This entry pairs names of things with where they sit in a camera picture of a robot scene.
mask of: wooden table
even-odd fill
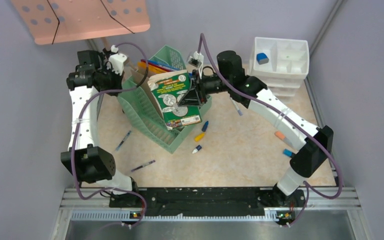
[[[287,105],[307,121],[316,123],[304,84]],[[209,126],[199,142],[202,150],[192,154],[198,145],[194,137],[201,132],[201,123],[170,154],[132,128],[117,98],[105,95],[98,118],[100,146],[113,154],[117,169],[133,177],[139,187],[273,186],[289,167],[290,158],[282,151],[290,148],[274,135],[276,129],[262,116],[239,107],[243,116],[238,115],[227,93],[212,95],[212,107],[203,117]],[[129,138],[115,151],[129,130]],[[130,172],[151,160],[156,162]],[[308,182],[313,186],[335,185],[328,161]]]

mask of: blue marker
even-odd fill
[[[201,150],[203,147],[201,145],[198,145],[195,147],[195,149],[192,151],[192,154],[196,154],[199,150]]]
[[[131,132],[132,130],[129,130],[126,136],[124,136],[123,140],[121,140],[120,144],[115,148],[116,151],[118,151],[120,147],[123,145],[123,143],[125,143],[126,139],[129,137]]]
[[[206,122],[204,123],[204,126],[202,126],[201,131],[203,131],[203,132],[205,133],[205,131],[207,130],[207,128],[208,128],[208,121],[206,121]]]
[[[288,156],[290,158],[295,157],[295,153],[289,151],[288,149],[283,150],[283,154],[285,154],[286,156]]]

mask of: yellow marker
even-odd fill
[[[195,137],[195,142],[201,141],[201,139],[203,139],[204,135],[205,135],[205,132],[203,132],[203,133],[199,134],[198,136],[196,136]]]

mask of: gray wall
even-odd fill
[[[0,0],[0,240],[48,239],[71,175],[65,80],[84,42],[38,46]]]
[[[255,37],[303,39],[311,44],[336,0],[148,0],[151,28],[110,37],[110,43],[135,42],[150,57],[169,45],[186,58],[204,33],[213,58],[234,50],[249,61]],[[133,47],[122,51],[135,62]]]
[[[384,1],[348,1],[310,64],[334,151],[376,239],[384,239]]]

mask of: green plastic basket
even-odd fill
[[[151,60],[169,64],[179,69],[186,68],[181,54],[167,45],[158,51]],[[131,77],[123,83],[123,88],[132,88],[135,85],[136,84]],[[190,125],[185,126],[182,130],[168,130],[164,120],[160,117],[154,105],[141,87],[133,91],[119,94],[118,102],[121,104],[125,115],[134,128],[138,129],[141,133],[171,154],[176,151],[183,140],[195,127],[195,125]],[[207,113],[211,105],[212,98],[209,96],[208,102],[199,110],[201,116]]]

